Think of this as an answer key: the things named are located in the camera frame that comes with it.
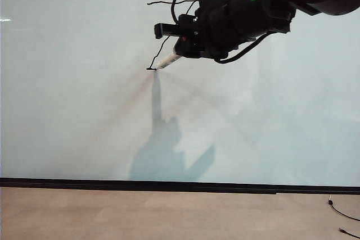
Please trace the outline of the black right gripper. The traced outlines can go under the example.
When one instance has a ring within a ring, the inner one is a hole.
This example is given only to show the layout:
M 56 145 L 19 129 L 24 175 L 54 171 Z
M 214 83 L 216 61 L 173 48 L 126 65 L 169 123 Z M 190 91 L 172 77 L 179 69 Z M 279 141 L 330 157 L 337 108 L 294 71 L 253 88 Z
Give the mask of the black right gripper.
M 255 3 L 223 3 L 196 15 L 181 14 L 175 24 L 157 23 L 156 39 L 177 37 L 174 53 L 185 58 L 224 60 L 239 45 L 257 37 Z

